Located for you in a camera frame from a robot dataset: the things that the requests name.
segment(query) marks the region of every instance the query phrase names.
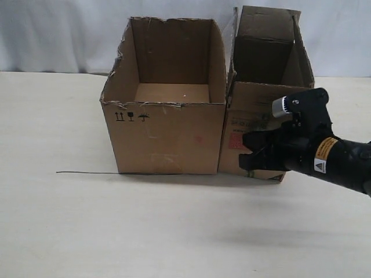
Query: open cardboard box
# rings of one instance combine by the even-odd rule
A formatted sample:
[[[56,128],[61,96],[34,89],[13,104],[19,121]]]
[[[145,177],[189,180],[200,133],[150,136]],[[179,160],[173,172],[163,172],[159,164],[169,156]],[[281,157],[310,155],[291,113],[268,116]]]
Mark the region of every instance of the open cardboard box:
[[[282,181],[284,172],[242,170],[238,156],[250,153],[243,133],[275,129],[287,120],[272,118],[274,100],[314,87],[299,17],[296,10],[243,7],[228,74],[220,172]]]
[[[215,174],[225,88],[213,20],[130,18],[100,99],[119,173]]]

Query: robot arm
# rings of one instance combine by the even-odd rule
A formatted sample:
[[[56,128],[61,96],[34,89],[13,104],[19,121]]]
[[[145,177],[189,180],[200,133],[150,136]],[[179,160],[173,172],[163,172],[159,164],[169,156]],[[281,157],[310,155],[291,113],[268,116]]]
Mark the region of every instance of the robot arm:
[[[240,168],[296,171],[371,196],[371,144],[342,140],[332,132],[323,88],[291,94],[272,103],[272,114],[292,120],[269,131],[243,135],[252,153],[239,155]]]

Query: warning triangle symbol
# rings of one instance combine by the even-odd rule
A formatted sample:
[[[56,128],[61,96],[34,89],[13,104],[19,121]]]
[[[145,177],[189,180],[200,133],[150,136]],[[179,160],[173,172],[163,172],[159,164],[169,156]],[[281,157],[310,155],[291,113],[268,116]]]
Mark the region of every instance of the warning triangle symbol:
[[[272,181],[280,181],[282,179],[283,175],[276,175],[275,177],[270,178],[269,180]]]
[[[315,167],[317,167],[317,168],[319,168],[321,171],[323,171],[323,165],[324,165],[324,163],[322,162],[322,163],[318,163],[318,164],[316,164]]]

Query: white backdrop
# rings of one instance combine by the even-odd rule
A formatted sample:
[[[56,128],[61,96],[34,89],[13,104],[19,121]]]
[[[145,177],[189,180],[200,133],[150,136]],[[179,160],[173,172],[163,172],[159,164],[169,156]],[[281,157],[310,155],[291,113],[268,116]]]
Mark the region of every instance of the white backdrop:
[[[212,17],[228,38],[243,4],[301,10],[316,76],[371,76],[369,0],[0,0],[0,70],[108,72],[128,17]]]

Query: table surface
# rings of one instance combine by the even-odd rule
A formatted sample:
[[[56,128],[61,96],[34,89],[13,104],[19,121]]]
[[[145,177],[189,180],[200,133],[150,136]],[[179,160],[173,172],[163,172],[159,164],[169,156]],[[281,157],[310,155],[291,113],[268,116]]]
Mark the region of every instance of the table surface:
[[[95,75],[0,73],[0,277],[369,277],[371,199],[288,173],[115,172]],[[371,79],[316,78],[371,140]]]

